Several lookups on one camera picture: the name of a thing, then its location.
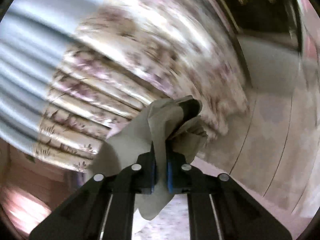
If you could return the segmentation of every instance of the grey cloth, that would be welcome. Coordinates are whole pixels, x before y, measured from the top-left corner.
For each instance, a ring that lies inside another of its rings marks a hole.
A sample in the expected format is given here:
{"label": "grey cloth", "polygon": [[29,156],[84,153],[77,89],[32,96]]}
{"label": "grey cloth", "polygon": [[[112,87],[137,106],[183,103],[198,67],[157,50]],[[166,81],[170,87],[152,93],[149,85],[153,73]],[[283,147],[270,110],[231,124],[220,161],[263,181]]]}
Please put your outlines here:
{"label": "grey cloth", "polygon": [[165,141],[171,140],[173,150],[185,155],[187,162],[191,163],[207,139],[200,116],[184,121],[183,109],[179,104],[188,103],[191,99],[192,96],[188,96],[151,103],[120,133],[106,141],[89,167],[88,177],[96,173],[105,176],[119,173],[135,163],[140,154],[149,152],[153,142],[159,181],[152,195],[136,195],[135,209],[138,208],[141,216],[147,220],[156,217],[173,198],[166,185]]}

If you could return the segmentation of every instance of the floral curtain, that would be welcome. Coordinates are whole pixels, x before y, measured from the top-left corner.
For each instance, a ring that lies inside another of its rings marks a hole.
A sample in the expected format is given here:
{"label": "floral curtain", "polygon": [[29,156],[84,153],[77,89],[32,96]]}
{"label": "floral curtain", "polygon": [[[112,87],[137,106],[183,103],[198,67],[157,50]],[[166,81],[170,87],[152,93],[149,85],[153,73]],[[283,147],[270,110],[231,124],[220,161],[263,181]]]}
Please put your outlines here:
{"label": "floral curtain", "polygon": [[247,109],[228,33],[201,0],[15,0],[0,23],[0,134],[85,171],[152,101],[193,95],[211,138]]}

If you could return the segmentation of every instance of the metal screw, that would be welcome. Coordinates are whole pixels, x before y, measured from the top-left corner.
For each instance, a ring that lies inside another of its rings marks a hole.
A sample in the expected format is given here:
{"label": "metal screw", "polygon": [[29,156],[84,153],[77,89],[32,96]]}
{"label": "metal screw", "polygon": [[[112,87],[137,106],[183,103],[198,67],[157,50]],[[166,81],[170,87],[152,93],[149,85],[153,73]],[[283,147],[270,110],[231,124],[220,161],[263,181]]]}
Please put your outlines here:
{"label": "metal screw", "polygon": [[103,176],[103,174],[96,174],[96,175],[93,177],[93,179],[94,179],[95,181],[102,181],[102,180],[104,179],[104,176]]}
{"label": "metal screw", "polygon": [[229,175],[226,174],[226,173],[222,173],[219,175],[219,179],[222,180],[222,181],[228,181],[229,180]]}
{"label": "metal screw", "polygon": [[141,170],[141,168],[142,168],[141,165],[137,164],[137,163],[131,166],[131,169],[133,171],[139,171],[139,170]]}
{"label": "metal screw", "polygon": [[190,164],[183,164],[181,166],[181,169],[183,169],[184,171],[190,171],[192,168],[192,166]]}

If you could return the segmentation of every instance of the beige cloth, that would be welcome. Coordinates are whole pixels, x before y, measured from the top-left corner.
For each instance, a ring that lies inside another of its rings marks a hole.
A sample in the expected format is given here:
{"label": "beige cloth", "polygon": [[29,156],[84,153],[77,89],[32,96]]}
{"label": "beige cloth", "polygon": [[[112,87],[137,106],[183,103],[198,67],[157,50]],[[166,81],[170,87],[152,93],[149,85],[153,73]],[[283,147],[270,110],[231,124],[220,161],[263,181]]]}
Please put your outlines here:
{"label": "beige cloth", "polygon": [[135,201],[135,208],[145,219],[156,217],[173,197],[166,185],[165,141],[170,139],[174,151],[185,155],[188,163],[206,142],[207,134],[200,125],[199,115],[183,122],[184,114],[179,103],[191,99],[192,96],[154,101],[120,133],[107,139],[89,167],[89,177],[96,173],[117,174],[135,163],[140,154],[149,152],[153,142],[159,181],[152,195],[136,195]]}

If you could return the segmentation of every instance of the pink floral pattern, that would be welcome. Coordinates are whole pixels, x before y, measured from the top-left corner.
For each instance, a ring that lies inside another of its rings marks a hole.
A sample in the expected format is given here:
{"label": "pink floral pattern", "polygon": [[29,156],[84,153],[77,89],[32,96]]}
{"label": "pink floral pattern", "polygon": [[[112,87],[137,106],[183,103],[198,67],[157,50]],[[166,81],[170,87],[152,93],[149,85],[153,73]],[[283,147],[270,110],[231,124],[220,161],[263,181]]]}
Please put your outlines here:
{"label": "pink floral pattern", "polygon": [[92,161],[76,155],[66,154],[40,142],[34,144],[32,155],[46,163],[79,172],[85,172]]}
{"label": "pink floral pattern", "polygon": [[49,138],[49,137],[41,136],[41,138],[38,138],[38,140],[41,143],[43,143],[44,145],[47,145],[51,148],[54,148],[56,150],[59,150],[59,151],[65,152],[65,153],[70,153],[72,155],[76,155],[79,157],[83,157],[88,160],[92,160],[95,156],[95,154],[93,154],[90,151],[82,151],[82,150],[72,148],[68,145],[65,145],[65,144],[63,144],[55,139]]}
{"label": "pink floral pattern", "polygon": [[[128,121],[127,118],[87,104],[54,88],[49,90],[47,100],[52,104],[66,109],[69,112],[78,114],[81,117],[97,122],[109,128],[113,128],[115,125],[121,122]],[[103,113],[103,118],[97,119],[95,116],[96,113]]]}
{"label": "pink floral pattern", "polygon": [[58,71],[53,78],[52,86],[64,91],[76,98],[89,102],[114,114],[132,119],[138,115],[138,111],[126,106],[111,97],[93,90],[79,80],[73,79],[65,73]]}
{"label": "pink floral pattern", "polygon": [[[197,0],[136,1],[132,6],[132,0],[107,0],[78,27],[77,38],[168,96],[201,100],[207,131],[212,137],[216,131],[226,134],[226,117],[248,106],[242,71],[221,49],[229,43],[212,34],[216,19],[199,9]],[[110,77],[84,57],[78,53],[78,67]]]}
{"label": "pink floral pattern", "polygon": [[44,117],[65,125],[66,127],[69,127],[79,133],[83,133],[100,140],[105,140],[110,131],[110,128],[79,117],[51,104],[47,107]]}
{"label": "pink floral pattern", "polygon": [[139,100],[129,96],[128,94],[113,87],[112,85],[106,84],[99,78],[96,78],[86,72],[78,70],[77,68],[74,67],[74,64],[72,62],[73,60],[71,57],[65,56],[65,61],[61,62],[58,65],[58,68],[62,72],[68,74],[70,77],[73,77],[77,80],[81,80],[82,83],[87,84],[92,89],[97,90],[102,94],[108,95],[109,97],[113,98],[118,102],[125,104],[126,106],[129,106],[138,111],[144,108],[143,104]]}
{"label": "pink floral pattern", "polygon": [[149,105],[152,101],[159,99],[156,94],[112,68],[111,65],[115,66],[114,63],[103,60],[102,55],[86,46],[73,46],[65,54],[64,60],[73,64],[77,69],[99,78],[127,95],[136,98],[144,105]]}

